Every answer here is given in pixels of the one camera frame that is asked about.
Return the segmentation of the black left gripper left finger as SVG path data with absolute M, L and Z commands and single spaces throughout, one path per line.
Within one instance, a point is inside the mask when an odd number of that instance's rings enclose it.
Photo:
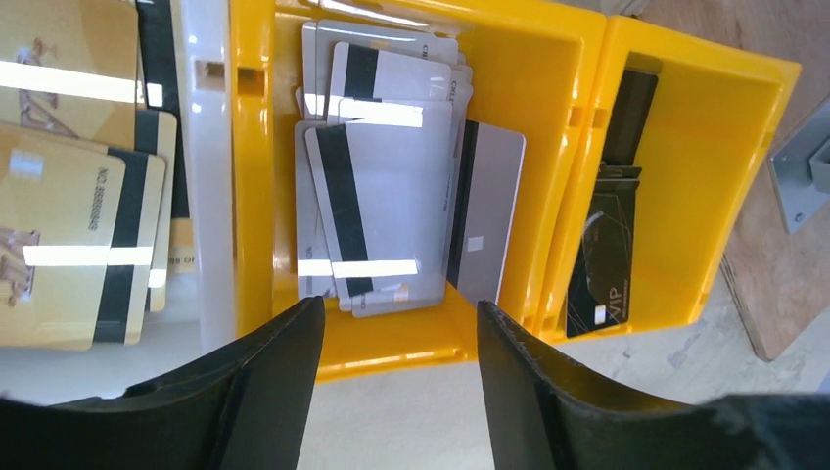
M 293 469 L 322 351 L 321 298 L 113 399 L 3 399 L 5 469 Z

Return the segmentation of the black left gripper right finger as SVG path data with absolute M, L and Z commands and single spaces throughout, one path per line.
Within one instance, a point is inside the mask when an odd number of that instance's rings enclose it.
M 498 469 L 825 469 L 825 394 L 663 399 L 597 373 L 477 306 L 478 357 Z

